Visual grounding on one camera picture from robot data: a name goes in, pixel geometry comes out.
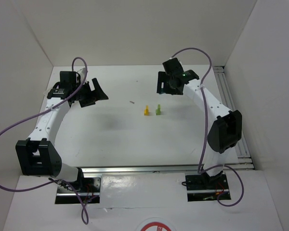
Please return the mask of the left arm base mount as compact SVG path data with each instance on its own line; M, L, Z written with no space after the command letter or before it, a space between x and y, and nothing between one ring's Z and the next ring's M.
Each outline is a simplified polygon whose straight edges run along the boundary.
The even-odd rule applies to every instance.
M83 178L82 184L77 182L71 183L75 188L79 197L84 204L99 204L100 203L100 189L101 189L101 177ZM65 183L61 183L57 187L55 204L68 205L79 204L79 200L70 186Z

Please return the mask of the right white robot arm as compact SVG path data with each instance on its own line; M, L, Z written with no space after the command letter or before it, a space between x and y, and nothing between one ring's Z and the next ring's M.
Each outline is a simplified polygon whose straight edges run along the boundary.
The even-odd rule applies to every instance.
M223 105L193 70L184 70L177 58L165 61L158 73L157 93L184 95L205 115L205 151L200 157L200 174L221 175L228 155L242 137L242 114Z

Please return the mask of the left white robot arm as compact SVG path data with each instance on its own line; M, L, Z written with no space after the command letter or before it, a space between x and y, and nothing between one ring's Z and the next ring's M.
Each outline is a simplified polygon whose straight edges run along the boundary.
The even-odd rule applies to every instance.
M51 177L82 187L83 173L78 167L63 163L54 143L61 123L73 103L81 107L108 100L96 78L94 89L84 81L86 70L61 71L60 80L47 93L46 110L26 140L19 140L15 149L23 175Z

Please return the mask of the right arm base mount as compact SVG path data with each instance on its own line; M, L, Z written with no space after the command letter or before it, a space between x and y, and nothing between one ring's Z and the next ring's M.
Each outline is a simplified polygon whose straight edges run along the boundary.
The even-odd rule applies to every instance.
M225 174L213 182L205 182L201 175L186 175L185 181L181 184L186 188L189 202L216 201L218 196L220 196L220 200L231 199Z

